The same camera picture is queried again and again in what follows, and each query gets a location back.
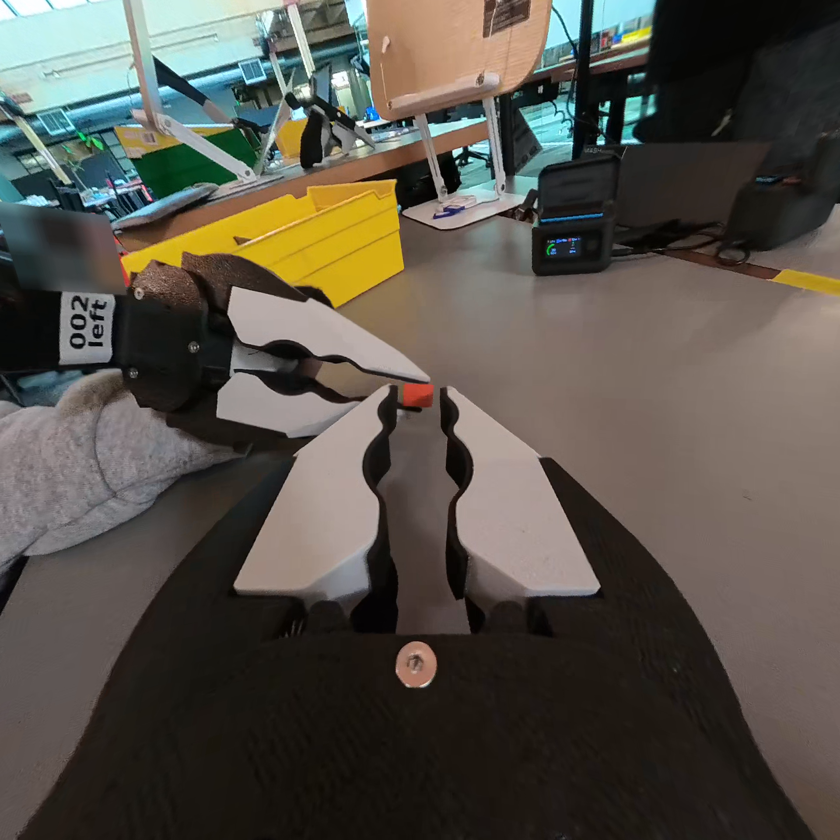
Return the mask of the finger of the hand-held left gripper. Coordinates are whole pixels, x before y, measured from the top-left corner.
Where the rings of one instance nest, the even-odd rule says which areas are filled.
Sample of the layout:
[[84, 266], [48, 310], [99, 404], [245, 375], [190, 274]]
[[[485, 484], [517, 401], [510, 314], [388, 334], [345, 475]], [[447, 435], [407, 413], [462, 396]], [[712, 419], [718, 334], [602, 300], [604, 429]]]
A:
[[236, 371], [217, 392], [216, 418], [286, 438], [312, 438], [365, 399], [343, 395], [307, 374]]
[[370, 375], [415, 384], [431, 382], [402, 352], [311, 298], [294, 300], [233, 287], [227, 317], [237, 340], [255, 350], [299, 350], [318, 361], [351, 364]]

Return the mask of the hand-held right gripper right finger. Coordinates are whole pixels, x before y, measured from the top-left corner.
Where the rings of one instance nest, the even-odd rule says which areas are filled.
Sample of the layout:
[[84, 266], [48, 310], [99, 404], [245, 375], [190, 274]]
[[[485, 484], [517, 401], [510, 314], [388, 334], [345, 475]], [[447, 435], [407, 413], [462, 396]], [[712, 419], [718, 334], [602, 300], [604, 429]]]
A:
[[525, 603], [601, 586], [539, 453], [454, 387], [439, 393], [448, 504], [446, 571], [458, 601]]

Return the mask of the small black label printer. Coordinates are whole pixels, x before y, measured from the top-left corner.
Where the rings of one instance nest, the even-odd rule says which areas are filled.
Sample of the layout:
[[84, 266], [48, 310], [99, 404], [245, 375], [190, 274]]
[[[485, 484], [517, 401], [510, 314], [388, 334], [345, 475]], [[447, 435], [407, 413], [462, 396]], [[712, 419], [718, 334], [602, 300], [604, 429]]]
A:
[[620, 168], [619, 157], [597, 154], [542, 170], [532, 225], [535, 276], [596, 273], [611, 264]]

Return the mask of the yellow plastic bin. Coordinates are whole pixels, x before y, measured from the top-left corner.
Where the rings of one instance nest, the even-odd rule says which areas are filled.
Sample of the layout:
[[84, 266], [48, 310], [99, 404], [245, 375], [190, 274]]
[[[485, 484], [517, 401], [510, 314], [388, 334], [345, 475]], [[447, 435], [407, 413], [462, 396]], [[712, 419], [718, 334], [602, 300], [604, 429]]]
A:
[[244, 257], [295, 287], [323, 291], [335, 307], [404, 270], [396, 180], [309, 187], [123, 255], [127, 274], [184, 253]]

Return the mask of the large wooden board stand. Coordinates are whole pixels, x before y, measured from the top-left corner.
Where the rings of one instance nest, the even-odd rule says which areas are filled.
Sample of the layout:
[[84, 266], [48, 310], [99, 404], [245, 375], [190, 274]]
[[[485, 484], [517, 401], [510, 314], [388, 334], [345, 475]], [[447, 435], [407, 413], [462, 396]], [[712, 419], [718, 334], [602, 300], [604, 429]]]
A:
[[[436, 196], [408, 208], [408, 218], [456, 230], [503, 214], [523, 196], [508, 191], [497, 100], [526, 81], [549, 34], [551, 1], [369, 1], [366, 3], [371, 90], [383, 118], [411, 118], [425, 148]], [[480, 102], [486, 116], [491, 186], [450, 192], [427, 117]], [[439, 204], [464, 211], [433, 220]]]

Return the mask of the wooden desk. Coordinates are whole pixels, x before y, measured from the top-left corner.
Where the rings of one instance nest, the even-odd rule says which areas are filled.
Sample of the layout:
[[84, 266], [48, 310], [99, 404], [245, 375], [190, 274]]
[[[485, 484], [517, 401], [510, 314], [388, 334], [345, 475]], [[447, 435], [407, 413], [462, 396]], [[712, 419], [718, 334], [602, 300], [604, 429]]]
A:
[[425, 159], [419, 132], [413, 130], [394, 140], [378, 143], [373, 149], [361, 146], [346, 155], [332, 155], [309, 171], [294, 164], [283, 171], [279, 180], [261, 182], [242, 192], [213, 196], [170, 217], [137, 227], [117, 227], [114, 233], [125, 250], [134, 252], [285, 195], [304, 197], [310, 187], [379, 180], [387, 172]]

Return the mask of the dark cloth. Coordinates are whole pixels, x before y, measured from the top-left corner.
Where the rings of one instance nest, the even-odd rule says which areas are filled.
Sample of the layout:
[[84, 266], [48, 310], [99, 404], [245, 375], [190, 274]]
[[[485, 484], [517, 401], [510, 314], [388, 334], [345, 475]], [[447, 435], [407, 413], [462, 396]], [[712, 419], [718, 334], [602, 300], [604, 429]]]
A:
[[645, 82], [653, 114], [633, 129], [642, 144], [726, 136], [761, 48], [838, 23], [838, 1], [657, 1]]

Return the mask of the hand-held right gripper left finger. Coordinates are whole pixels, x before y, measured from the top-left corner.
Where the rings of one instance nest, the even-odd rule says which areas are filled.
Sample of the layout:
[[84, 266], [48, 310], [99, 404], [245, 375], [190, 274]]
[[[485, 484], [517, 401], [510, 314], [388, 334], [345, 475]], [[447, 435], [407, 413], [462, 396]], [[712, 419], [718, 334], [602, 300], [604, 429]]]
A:
[[380, 501], [364, 457], [393, 429], [396, 397], [384, 385], [297, 452], [235, 579], [237, 595], [355, 606], [372, 592]]

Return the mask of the black stand pole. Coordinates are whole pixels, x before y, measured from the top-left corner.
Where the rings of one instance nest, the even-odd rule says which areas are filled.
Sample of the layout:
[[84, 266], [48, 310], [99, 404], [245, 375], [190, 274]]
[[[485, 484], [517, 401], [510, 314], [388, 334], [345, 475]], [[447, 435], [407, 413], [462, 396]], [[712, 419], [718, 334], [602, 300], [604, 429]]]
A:
[[581, 157], [584, 147], [589, 142], [593, 131], [590, 94], [594, 5], [594, 1], [581, 1], [580, 29], [576, 46], [577, 58], [575, 59], [576, 70], [574, 77], [573, 160]]

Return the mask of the yellow tape strip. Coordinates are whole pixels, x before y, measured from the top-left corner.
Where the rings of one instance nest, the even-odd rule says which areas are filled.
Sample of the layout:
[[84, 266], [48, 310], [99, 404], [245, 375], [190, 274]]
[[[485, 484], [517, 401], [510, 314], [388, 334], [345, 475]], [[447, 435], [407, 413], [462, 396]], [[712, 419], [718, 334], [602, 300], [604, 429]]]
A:
[[796, 269], [781, 270], [772, 279], [772, 282], [785, 285], [787, 287], [821, 293], [835, 298], [838, 298], [840, 295], [839, 279]]

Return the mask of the plain black charger box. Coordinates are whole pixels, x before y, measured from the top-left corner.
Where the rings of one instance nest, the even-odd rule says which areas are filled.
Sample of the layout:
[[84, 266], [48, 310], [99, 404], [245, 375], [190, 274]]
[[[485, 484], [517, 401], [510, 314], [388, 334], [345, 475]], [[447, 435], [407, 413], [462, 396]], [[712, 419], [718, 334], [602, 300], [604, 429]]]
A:
[[786, 245], [823, 226], [838, 196], [838, 183], [817, 185], [791, 178], [750, 182], [731, 205], [722, 243], [748, 251]]

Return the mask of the dark flat panel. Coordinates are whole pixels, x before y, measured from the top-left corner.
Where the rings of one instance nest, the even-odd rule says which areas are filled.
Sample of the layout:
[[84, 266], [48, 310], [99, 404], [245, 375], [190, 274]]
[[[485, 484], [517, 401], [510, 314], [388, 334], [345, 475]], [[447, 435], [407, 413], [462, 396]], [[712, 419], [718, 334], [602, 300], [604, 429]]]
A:
[[769, 142], [751, 141], [628, 145], [618, 180], [616, 224], [725, 223], [770, 148]]

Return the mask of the green and yellow bin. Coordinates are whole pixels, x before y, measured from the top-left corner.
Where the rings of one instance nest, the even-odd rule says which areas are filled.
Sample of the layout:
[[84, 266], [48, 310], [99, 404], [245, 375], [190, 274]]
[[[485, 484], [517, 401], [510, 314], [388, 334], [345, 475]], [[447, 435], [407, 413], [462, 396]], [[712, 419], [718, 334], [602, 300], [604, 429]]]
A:
[[[242, 130], [210, 124], [193, 125], [192, 130], [238, 161], [250, 167], [256, 163], [256, 148]], [[199, 183], [222, 185], [236, 178], [171, 136], [147, 131], [138, 124], [117, 126], [114, 132], [140, 179], [157, 198]]]

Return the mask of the spare black white gripper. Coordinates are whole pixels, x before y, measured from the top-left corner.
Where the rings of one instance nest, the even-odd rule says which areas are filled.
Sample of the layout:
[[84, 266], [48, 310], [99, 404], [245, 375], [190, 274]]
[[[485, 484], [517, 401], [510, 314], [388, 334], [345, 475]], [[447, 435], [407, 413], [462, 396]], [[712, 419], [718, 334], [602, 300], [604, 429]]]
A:
[[289, 91], [284, 99], [291, 110], [303, 109], [308, 115], [299, 154], [303, 170], [325, 162], [334, 150], [349, 154], [358, 142], [375, 148], [375, 141], [363, 125], [320, 96], [299, 99]]

